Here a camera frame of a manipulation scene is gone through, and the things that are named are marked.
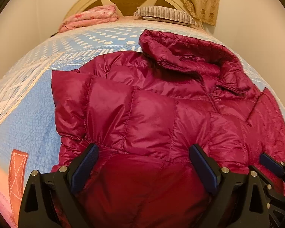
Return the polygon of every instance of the magenta down jacket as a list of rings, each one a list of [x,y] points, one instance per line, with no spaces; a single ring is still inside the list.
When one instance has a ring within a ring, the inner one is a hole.
[[[221,167],[248,173],[262,152],[285,161],[285,123],[239,59],[213,42],[145,30],[135,51],[53,71],[60,166],[90,143],[99,159],[78,200],[96,228],[185,228],[207,208],[188,149],[198,143]]]

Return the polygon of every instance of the pink blanket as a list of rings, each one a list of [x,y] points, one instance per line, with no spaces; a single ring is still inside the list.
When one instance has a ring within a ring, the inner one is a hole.
[[[59,32],[66,32],[78,27],[86,27],[106,22],[114,22],[119,17],[116,13],[116,5],[105,5],[91,8],[82,13],[77,13],[65,19],[59,27]]]

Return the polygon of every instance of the orange strap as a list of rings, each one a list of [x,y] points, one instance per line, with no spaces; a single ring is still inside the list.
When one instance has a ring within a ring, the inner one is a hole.
[[[28,153],[14,149],[8,171],[8,189],[13,219],[18,225],[20,205],[23,195],[23,181]]]

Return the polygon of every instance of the jacket hood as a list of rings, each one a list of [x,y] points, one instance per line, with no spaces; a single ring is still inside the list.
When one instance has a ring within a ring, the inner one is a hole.
[[[163,68],[217,77],[216,86],[236,93],[245,93],[253,86],[239,59],[223,45],[149,30],[141,34],[139,44]]]

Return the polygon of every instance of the striped pillow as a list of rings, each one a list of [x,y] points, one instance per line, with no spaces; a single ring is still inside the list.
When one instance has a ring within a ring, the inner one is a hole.
[[[172,21],[185,23],[188,25],[197,25],[197,22],[187,13],[173,8],[161,6],[138,7],[134,13],[135,16],[155,17]]]
[[[191,26],[190,24],[186,24],[183,22],[166,20],[166,19],[161,19],[161,18],[151,17],[151,16],[143,16],[142,19],[147,20],[147,21],[168,22],[168,23],[178,24],[178,25],[182,25],[182,26]]]

